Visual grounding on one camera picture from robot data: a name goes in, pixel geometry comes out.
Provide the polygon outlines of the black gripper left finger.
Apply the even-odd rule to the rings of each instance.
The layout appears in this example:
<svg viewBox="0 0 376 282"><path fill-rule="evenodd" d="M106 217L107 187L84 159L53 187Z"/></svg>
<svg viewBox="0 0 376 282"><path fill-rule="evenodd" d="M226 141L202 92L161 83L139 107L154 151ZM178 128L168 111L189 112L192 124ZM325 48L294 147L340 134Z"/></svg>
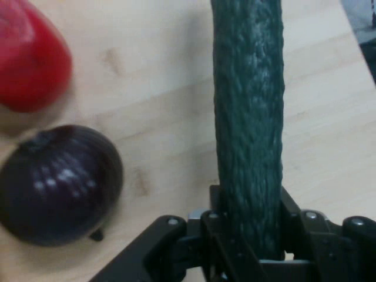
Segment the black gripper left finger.
<svg viewBox="0 0 376 282"><path fill-rule="evenodd" d="M91 280L182 281L200 267L206 281L260 281L259 261L230 233L218 185L210 187L210 207L188 220L160 216Z"/></svg>

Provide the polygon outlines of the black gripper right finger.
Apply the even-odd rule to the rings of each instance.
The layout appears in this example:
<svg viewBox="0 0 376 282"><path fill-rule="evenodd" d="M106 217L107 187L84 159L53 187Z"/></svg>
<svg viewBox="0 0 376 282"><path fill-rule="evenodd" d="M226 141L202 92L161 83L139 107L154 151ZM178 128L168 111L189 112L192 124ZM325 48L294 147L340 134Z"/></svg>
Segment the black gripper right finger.
<svg viewBox="0 0 376 282"><path fill-rule="evenodd" d="M375 281L375 221L368 217L338 225L322 212L301 209L283 189L281 241L312 271L312 281Z"/></svg>

